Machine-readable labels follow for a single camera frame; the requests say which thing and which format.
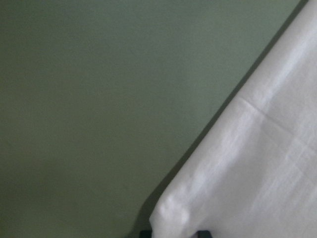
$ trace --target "green wall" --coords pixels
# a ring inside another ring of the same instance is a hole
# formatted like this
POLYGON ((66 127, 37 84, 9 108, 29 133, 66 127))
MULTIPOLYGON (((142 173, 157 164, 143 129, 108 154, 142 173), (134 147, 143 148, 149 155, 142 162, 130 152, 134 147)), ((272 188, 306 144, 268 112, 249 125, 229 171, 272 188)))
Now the green wall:
POLYGON ((148 229, 298 2, 0 1, 0 237, 148 229))

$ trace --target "white sheet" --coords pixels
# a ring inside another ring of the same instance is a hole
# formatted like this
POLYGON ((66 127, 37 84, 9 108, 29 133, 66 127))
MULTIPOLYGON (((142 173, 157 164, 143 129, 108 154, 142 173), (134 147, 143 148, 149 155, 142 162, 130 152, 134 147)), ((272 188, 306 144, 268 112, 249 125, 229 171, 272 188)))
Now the white sheet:
POLYGON ((165 190, 153 238, 317 237, 317 1, 301 10, 165 190))

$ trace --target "white fabric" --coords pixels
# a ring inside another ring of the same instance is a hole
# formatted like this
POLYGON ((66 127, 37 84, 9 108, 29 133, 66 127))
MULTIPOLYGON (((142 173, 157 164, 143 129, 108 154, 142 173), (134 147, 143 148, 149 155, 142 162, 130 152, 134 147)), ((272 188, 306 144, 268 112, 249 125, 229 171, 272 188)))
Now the white fabric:
POLYGON ((317 238, 317 0, 309 1, 157 203, 153 238, 317 238))

